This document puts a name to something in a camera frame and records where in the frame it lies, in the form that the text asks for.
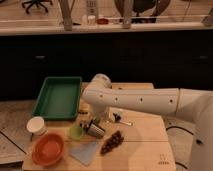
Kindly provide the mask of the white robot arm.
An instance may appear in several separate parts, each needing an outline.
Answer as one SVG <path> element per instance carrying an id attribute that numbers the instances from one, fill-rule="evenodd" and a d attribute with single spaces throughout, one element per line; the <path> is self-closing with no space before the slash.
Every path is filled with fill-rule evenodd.
<path id="1" fill-rule="evenodd" d="M 105 74 L 96 74 L 82 98 L 94 114 L 107 107 L 172 116 L 195 124 L 188 171 L 213 171 L 213 91 L 183 88 L 113 89 Z"/>

